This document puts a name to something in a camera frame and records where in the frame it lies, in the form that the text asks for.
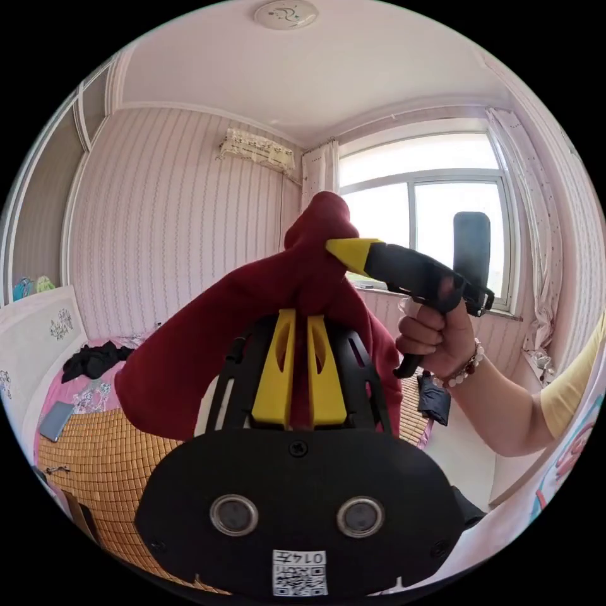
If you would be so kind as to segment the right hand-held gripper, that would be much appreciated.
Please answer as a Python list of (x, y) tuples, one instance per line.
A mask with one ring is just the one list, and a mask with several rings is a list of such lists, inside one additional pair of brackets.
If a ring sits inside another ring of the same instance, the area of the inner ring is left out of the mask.
[[(379, 239), (330, 239), (325, 249), (346, 267), (349, 273), (384, 282), (391, 292), (401, 292), (414, 302), (441, 314), (465, 301), (469, 317), (479, 317), (492, 307), (494, 293), (486, 286), (476, 285), (454, 270), (424, 254)], [(395, 371), (405, 377), (420, 367), (421, 358), (403, 356)], [(464, 379), (474, 372), (482, 358), (482, 349), (475, 338), (472, 358), (454, 376)]]

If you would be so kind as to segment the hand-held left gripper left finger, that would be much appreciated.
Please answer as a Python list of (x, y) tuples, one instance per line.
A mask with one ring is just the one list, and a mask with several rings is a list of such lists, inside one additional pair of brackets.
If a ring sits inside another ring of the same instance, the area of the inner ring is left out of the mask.
[(271, 340), (251, 415), (256, 424), (288, 429), (294, 373), (296, 311), (282, 309)]

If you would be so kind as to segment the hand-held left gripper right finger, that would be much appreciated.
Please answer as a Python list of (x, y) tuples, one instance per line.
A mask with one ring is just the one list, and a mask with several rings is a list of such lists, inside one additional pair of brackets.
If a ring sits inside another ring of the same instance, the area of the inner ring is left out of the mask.
[(311, 425), (343, 425), (347, 410), (323, 316), (307, 318), (307, 372)]

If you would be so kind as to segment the person's right hand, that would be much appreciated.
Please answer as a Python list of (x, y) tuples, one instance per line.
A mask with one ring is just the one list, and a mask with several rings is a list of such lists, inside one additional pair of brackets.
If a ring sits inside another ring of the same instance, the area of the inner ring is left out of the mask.
[(464, 300), (441, 314), (407, 298), (398, 331), (395, 343), (399, 353), (420, 357), (419, 366), (439, 379), (454, 376), (475, 352), (475, 335)]

